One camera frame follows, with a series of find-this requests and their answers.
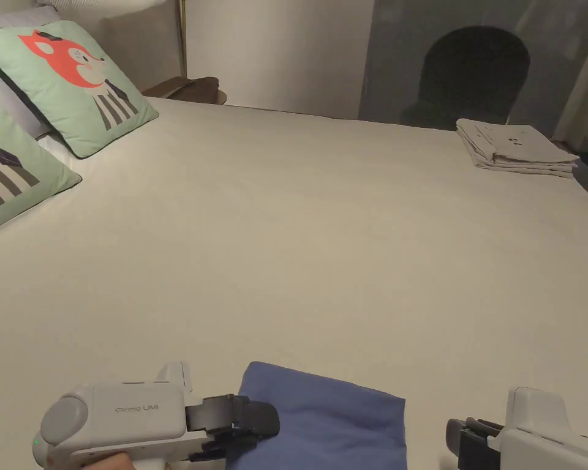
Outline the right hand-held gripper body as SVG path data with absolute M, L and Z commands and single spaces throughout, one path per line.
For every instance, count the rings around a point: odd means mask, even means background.
M 504 424 L 458 421 L 458 469 L 588 469 L 588 437 L 572 429 L 559 395 L 512 387 Z

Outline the person's left hand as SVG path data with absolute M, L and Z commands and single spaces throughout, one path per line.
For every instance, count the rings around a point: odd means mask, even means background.
M 136 470 L 133 461 L 126 453 L 118 453 L 104 460 L 91 463 L 83 470 Z

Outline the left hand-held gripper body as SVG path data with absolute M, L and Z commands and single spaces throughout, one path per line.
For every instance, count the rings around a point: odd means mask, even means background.
M 45 413 L 32 455 L 44 469 L 84 469 L 117 454 L 136 469 L 218 459 L 216 440 L 236 430 L 235 400 L 195 395 L 181 361 L 165 364 L 153 381 L 80 385 Z

